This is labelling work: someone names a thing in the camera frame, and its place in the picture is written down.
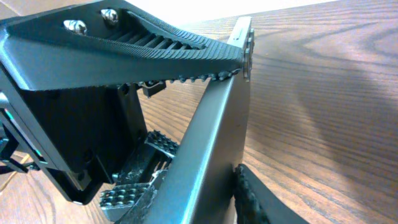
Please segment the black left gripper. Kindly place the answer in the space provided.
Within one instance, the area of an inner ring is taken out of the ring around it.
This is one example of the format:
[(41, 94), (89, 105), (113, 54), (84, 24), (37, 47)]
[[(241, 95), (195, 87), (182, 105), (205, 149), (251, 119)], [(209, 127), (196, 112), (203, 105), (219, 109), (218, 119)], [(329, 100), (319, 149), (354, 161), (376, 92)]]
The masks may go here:
[(91, 202), (103, 184), (113, 184), (147, 135), (135, 84), (21, 92), (21, 113), (1, 95), (1, 160), (28, 153), (63, 197)]

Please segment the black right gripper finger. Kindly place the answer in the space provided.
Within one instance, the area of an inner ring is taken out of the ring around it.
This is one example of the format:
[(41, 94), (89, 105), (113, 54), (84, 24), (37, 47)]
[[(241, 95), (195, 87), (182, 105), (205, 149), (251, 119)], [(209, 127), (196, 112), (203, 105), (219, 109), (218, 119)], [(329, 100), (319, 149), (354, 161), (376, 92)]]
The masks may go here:
[(238, 224), (308, 224), (244, 164), (234, 170), (233, 193)]

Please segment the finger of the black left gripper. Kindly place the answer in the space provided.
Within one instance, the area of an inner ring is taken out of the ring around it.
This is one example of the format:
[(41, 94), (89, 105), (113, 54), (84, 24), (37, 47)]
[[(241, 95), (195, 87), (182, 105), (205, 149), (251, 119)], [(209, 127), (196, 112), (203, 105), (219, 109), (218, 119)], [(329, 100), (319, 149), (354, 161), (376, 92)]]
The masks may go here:
[(126, 1), (97, 1), (1, 21), (1, 62), (23, 90), (218, 78), (241, 47), (178, 29)]
[(150, 131), (127, 160), (116, 185), (101, 192), (99, 206), (111, 222), (143, 222), (162, 185), (179, 144)]

